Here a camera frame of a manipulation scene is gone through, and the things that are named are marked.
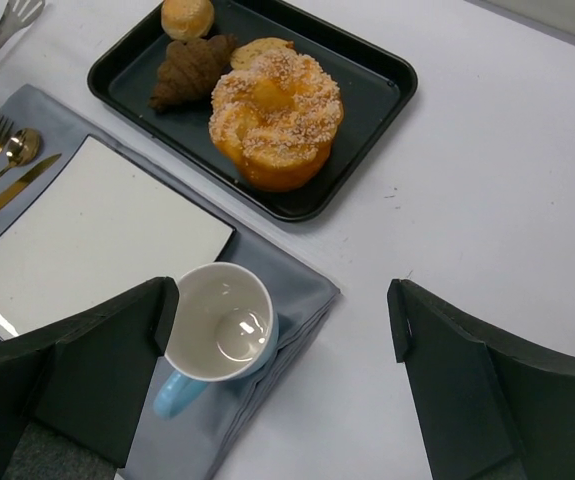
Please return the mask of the silver metal tongs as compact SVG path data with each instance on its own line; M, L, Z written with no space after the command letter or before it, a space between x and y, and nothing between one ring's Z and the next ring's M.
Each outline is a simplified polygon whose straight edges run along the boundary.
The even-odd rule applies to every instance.
M0 17L0 50L16 33L31 26L45 6L45 0L9 0Z

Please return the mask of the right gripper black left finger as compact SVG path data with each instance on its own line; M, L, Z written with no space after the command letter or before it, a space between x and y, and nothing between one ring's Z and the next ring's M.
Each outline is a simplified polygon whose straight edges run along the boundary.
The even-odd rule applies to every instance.
M115 477L178 300L158 277L0 342L0 479Z

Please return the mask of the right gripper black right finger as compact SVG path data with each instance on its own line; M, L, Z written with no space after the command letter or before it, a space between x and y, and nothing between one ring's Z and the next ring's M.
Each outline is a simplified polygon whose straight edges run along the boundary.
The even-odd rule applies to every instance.
M387 302L433 478L575 479L575 357L407 279Z

